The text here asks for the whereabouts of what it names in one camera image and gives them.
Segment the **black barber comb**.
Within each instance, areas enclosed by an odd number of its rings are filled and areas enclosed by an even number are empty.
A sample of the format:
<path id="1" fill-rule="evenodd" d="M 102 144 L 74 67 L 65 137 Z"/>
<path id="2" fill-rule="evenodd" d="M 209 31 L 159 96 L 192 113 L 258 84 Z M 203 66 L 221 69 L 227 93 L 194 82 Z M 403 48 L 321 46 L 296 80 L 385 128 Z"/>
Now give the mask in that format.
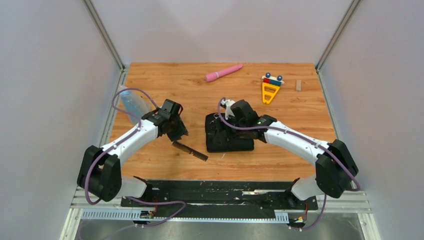
<path id="1" fill-rule="evenodd" d="M 199 151 L 197 151 L 197 150 L 195 150 L 195 149 L 193 149 L 193 148 L 191 148 L 191 147 L 189 147 L 185 144 L 182 144 L 178 141 L 173 141 L 172 146 L 174 146 L 175 148 L 182 150 L 183 152 L 186 152 L 186 153 L 188 153 L 188 154 L 190 154 L 190 155 L 192 155 L 192 156 L 194 156 L 194 157 L 196 157 L 196 158 L 198 158 L 198 159 L 200 159 L 204 162 L 206 162 L 209 158 L 207 155 L 205 155 L 205 154 L 203 154 L 203 153 L 201 153 L 201 152 L 199 152 Z"/>

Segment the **black zip tool case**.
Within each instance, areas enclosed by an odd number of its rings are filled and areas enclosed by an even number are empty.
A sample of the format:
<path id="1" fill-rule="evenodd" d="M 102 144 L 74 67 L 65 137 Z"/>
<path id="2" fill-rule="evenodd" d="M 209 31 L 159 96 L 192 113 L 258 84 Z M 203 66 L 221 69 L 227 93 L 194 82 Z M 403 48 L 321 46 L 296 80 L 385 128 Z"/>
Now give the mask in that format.
<path id="1" fill-rule="evenodd" d="M 205 116 L 205 144 L 208 153 L 246 152 L 254 150 L 254 140 L 240 136 L 221 121 L 218 113 Z"/>

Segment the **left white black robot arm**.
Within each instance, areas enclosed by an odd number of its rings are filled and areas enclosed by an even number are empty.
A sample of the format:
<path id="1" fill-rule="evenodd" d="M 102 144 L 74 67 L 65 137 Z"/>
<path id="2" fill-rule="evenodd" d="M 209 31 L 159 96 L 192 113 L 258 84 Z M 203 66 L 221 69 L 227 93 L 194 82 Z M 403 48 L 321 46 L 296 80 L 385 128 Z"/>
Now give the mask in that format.
<path id="1" fill-rule="evenodd" d="M 167 135 L 170 141 L 181 140 L 188 135 L 181 113 L 181 104 L 166 99 L 161 107 L 144 114 L 138 123 L 116 140 L 101 147 L 89 146 L 82 159 L 77 185 L 101 201 L 109 202 L 115 197 L 133 197 L 140 206 L 149 206 L 153 193 L 148 184 L 139 177 L 125 177 L 122 166 L 140 148 L 155 139 Z"/>

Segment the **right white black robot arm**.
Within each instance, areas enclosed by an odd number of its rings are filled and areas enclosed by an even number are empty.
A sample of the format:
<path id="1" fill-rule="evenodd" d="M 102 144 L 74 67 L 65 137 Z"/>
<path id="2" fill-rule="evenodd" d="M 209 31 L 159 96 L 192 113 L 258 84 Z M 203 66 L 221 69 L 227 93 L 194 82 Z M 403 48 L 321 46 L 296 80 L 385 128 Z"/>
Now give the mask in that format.
<path id="1" fill-rule="evenodd" d="M 327 195 L 337 199 L 345 191 L 361 189 L 356 179 L 359 169 L 343 141 L 319 140 L 272 116 L 258 116 L 245 100 L 223 97 L 217 104 L 217 113 L 220 121 L 237 136 L 281 147 L 314 166 L 314 174 L 295 179 L 287 189 L 285 201 L 290 208 L 298 209 L 310 197 Z"/>

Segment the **colourful toy block bar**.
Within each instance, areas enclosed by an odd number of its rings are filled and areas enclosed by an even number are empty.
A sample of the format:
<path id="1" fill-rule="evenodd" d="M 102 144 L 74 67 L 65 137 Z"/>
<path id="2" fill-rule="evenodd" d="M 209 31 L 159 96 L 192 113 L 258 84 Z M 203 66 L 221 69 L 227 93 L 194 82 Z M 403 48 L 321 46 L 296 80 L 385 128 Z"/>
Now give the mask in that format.
<path id="1" fill-rule="evenodd" d="M 262 76 L 262 82 L 279 87 L 285 83 L 282 75 L 273 76 L 270 72 Z"/>

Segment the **pink cylindrical wand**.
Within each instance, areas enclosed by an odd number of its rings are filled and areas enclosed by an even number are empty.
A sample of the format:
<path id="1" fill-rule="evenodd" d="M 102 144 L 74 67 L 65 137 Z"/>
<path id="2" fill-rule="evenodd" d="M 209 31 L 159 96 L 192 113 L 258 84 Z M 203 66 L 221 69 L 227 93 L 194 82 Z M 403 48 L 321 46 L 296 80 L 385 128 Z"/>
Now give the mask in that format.
<path id="1" fill-rule="evenodd" d="M 214 72 L 208 73 L 205 76 L 205 81 L 206 82 L 213 82 L 213 81 L 215 81 L 215 80 L 217 80 L 217 79 L 219 79 L 221 77 L 224 77 L 226 75 L 232 74 L 232 73 L 240 70 L 242 67 L 243 67 L 242 64 L 236 64 L 236 65 L 227 67 L 225 69 L 221 69 L 221 70 L 218 70 L 218 71 L 214 71 Z"/>

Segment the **small wooden block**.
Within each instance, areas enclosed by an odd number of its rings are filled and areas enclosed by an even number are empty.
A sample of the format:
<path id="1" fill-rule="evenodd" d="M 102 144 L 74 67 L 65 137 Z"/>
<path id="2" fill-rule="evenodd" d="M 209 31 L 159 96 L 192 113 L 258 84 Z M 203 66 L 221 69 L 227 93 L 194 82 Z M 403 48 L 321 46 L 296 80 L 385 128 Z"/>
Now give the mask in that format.
<path id="1" fill-rule="evenodd" d="M 295 84 L 295 90 L 297 92 L 300 92 L 302 90 L 302 81 L 300 79 L 296 80 L 296 84 Z"/>

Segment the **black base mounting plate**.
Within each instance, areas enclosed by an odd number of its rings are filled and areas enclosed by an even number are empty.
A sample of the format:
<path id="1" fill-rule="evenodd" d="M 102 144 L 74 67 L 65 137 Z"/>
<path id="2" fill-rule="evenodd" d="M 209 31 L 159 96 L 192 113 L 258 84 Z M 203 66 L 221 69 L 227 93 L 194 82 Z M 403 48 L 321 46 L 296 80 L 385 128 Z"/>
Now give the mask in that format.
<path id="1" fill-rule="evenodd" d="M 179 218 L 271 219 L 276 210 L 318 209 L 315 197 L 291 207 L 285 200 L 286 181 L 149 180 L 146 202 L 183 201 Z"/>

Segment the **yellow triangular toy frame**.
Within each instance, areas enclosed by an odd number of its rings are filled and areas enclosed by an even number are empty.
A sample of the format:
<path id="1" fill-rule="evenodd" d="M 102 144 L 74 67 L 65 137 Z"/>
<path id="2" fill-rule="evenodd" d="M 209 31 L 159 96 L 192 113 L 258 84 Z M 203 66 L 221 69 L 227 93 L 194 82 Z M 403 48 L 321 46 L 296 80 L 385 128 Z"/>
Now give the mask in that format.
<path id="1" fill-rule="evenodd" d="M 281 87 L 278 85 L 267 83 L 267 82 L 262 82 L 261 88 L 262 88 L 262 95 L 261 95 L 262 102 L 264 104 L 270 104 Z"/>

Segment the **aluminium front rail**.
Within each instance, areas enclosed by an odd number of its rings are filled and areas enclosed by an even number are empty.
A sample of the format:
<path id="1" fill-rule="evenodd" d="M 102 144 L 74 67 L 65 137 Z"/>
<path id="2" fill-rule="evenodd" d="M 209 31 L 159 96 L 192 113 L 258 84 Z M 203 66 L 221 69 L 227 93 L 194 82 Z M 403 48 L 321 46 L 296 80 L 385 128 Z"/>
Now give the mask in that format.
<path id="1" fill-rule="evenodd" d="M 236 197 L 235 203 L 186 202 L 184 208 L 179 203 L 174 203 L 159 207 L 158 212 L 155 212 L 154 207 L 142 206 L 132 201 L 125 203 L 124 199 L 119 197 L 109 202 L 101 201 L 96 205 L 86 204 L 83 199 L 83 190 L 79 187 L 73 197 L 60 239 L 75 238 L 83 219 L 151 222 L 167 219 L 170 222 L 288 224 L 289 220 L 295 219 L 296 216 L 301 216 L 305 220 L 312 214 L 318 214 L 320 221 L 330 214 L 340 217 L 344 214 L 355 214 L 359 220 L 359 232 L 366 240 L 381 239 L 364 191 L 344 193 L 338 199 L 316 196 L 294 209 L 274 206 L 273 200 L 266 201 L 268 206 L 258 202 L 260 197 L 270 197 L 280 193 L 281 190 L 276 189 L 259 189 L 242 193 L 244 197 L 253 197 L 253 203 Z"/>

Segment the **left aluminium corner post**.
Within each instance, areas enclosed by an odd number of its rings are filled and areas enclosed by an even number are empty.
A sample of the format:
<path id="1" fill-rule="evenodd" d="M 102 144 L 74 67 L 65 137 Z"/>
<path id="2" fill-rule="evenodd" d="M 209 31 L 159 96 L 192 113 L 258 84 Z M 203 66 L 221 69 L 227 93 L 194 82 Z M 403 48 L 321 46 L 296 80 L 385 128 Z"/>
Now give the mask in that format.
<path id="1" fill-rule="evenodd" d="M 114 62 L 118 66 L 120 72 L 124 72 L 127 69 L 126 64 L 123 62 L 116 46 L 114 45 L 112 38 L 110 37 L 94 3 L 92 0 L 82 0 L 82 3 L 85 5 L 88 14 L 90 15 L 97 31 L 99 32 L 102 40 L 104 41 L 109 53 L 111 54 Z"/>

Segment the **aluminium corner post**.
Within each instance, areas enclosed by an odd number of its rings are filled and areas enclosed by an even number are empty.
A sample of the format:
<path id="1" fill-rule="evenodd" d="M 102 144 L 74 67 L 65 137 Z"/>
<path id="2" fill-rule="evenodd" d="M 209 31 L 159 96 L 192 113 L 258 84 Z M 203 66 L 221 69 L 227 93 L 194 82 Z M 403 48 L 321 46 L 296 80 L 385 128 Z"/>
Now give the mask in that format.
<path id="1" fill-rule="evenodd" d="M 351 18 L 355 14 L 357 8 L 362 3 L 362 0 L 352 0 L 343 14 L 339 24 L 337 25 L 332 37 L 330 38 L 330 41 L 328 42 L 326 48 L 324 49 L 321 57 L 319 58 L 317 64 L 315 65 L 315 70 L 317 73 L 321 71 L 324 64 L 326 63 L 327 59 L 329 58 L 333 48 L 338 43 L 339 38 L 342 36 L 343 32 L 345 31 L 346 27 L 348 26 Z"/>
<path id="2" fill-rule="evenodd" d="M 123 62 L 116 46 L 114 45 L 112 38 L 110 37 L 94 3 L 92 0 L 82 0 L 82 3 L 85 5 L 88 14 L 90 15 L 97 31 L 99 32 L 102 40 L 104 41 L 109 53 L 111 54 L 114 62 L 118 66 L 120 72 L 124 72 L 127 69 L 126 64 Z"/>

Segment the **right aluminium corner post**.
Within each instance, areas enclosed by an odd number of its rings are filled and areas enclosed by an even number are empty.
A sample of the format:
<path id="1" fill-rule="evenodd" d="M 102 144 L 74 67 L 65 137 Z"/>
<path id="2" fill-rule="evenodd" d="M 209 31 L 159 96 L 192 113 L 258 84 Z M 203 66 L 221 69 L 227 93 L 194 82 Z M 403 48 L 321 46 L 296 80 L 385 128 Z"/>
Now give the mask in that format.
<path id="1" fill-rule="evenodd" d="M 327 59 L 329 58 L 333 48 L 338 43 L 339 38 L 342 36 L 343 32 L 345 31 L 346 27 L 348 26 L 351 18 L 355 14 L 357 8 L 362 3 L 362 0 L 352 0 L 343 14 L 339 24 L 337 25 L 332 37 L 330 38 L 330 41 L 328 42 L 326 48 L 324 49 L 321 57 L 319 58 L 317 64 L 315 65 L 315 70 L 317 73 L 321 71 L 324 64 L 326 63 Z"/>

